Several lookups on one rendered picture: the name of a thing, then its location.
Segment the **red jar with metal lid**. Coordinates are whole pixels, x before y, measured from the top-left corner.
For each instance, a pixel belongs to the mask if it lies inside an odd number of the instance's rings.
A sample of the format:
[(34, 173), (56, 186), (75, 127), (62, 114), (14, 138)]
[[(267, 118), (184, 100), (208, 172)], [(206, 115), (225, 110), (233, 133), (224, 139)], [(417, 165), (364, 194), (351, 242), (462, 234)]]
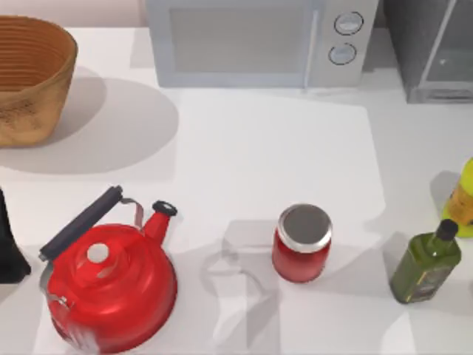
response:
[(316, 279), (325, 267), (332, 238), (333, 223), (325, 210), (309, 203), (287, 207), (274, 232), (274, 269), (292, 283)]

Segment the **pale microwave oven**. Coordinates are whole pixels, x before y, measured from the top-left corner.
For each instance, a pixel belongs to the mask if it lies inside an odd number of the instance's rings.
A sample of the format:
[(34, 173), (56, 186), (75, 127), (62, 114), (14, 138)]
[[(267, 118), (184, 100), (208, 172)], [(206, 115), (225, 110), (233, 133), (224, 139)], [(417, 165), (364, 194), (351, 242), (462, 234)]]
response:
[[(379, 0), (145, 0), (162, 87), (303, 88), (313, 11), (318, 11), (312, 88), (353, 87), (361, 77)], [(363, 27), (340, 35), (337, 16), (358, 12)], [(336, 45), (355, 60), (330, 62)]]

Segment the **red kettle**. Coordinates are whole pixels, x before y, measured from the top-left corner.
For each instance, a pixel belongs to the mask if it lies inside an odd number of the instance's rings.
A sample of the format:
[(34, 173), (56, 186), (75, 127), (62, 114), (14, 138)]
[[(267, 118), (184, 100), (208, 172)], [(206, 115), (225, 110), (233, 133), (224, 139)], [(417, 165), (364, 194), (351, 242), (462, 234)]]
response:
[(178, 283), (163, 241), (177, 209), (163, 200), (152, 209), (145, 220), (142, 205), (111, 186), (40, 249), (52, 325), (79, 351), (133, 349), (171, 316)]

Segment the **round microwave knob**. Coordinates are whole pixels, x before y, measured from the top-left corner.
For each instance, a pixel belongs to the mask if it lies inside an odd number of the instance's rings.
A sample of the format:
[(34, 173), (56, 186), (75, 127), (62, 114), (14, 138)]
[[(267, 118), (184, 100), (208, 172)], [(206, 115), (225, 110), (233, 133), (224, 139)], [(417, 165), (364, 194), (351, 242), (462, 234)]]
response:
[(336, 45), (328, 53), (330, 62), (337, 66), (344, 66), (353, 62), (356, 56), (357, 49), (349, 43)]
[(363, 16), (355, 11), (343, 13), (337, 16), (334, 28), (341, 36), (351, 36), (356, 34), (364, 24)]

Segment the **green bottle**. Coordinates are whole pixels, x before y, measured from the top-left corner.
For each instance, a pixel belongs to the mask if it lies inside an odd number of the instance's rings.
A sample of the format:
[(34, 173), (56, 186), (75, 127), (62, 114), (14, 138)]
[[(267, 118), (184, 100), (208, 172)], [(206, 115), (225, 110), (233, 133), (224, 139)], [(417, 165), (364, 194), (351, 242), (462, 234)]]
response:
[(458, 230), (455, 221), (445, 219), (434, 232), (418, 234), (409, 241), (389, 282), (399, 303), (423, 302), (435, 296), (461, 261)]

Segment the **brown woven basket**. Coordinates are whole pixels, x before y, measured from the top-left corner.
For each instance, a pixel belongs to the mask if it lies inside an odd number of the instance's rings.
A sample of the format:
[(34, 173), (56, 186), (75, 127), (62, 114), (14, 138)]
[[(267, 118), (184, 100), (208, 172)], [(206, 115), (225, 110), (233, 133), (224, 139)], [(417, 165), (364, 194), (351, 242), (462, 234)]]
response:
[(63, 27), (0, 15), (0, 148), (34, 146), (51, 136), (77, 55), (77, 42)]

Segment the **yellow bottle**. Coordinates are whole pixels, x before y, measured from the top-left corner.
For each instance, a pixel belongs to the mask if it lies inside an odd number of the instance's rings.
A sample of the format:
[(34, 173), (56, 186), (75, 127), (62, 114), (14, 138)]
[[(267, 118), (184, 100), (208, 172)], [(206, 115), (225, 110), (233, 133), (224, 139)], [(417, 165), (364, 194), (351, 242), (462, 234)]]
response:
[(460, 177), (446, 201), (441, 220), (450, 219), (458, 225), (457, 236), (473, 239), (473, 158), (463, 167)]

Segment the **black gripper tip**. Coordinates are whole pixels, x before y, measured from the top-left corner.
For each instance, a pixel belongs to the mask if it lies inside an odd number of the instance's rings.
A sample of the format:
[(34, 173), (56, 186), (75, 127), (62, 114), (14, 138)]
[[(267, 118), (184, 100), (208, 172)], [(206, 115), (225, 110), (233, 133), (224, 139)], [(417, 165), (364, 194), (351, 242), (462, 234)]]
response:
[(0, 188), (0, 285), (18, 284), (30, 274), (30, 264), (14, 239), (4, 193)]

